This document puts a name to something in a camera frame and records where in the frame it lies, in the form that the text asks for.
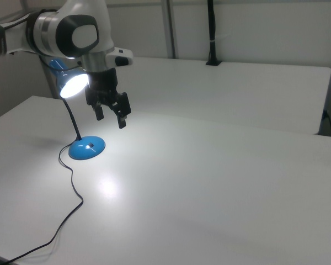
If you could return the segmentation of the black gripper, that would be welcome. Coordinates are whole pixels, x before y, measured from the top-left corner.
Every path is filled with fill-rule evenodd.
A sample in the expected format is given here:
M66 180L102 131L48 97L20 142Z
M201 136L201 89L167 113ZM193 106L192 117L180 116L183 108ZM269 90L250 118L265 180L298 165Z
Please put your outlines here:
M102 104L111 106L116 114L118 126L126 126L126 118L131 114L131 107L127 93L117 93L118 78L116 69L111 68L103 72L87 72L88 88L85 90L88 105L93 106L96 120L104 119Z

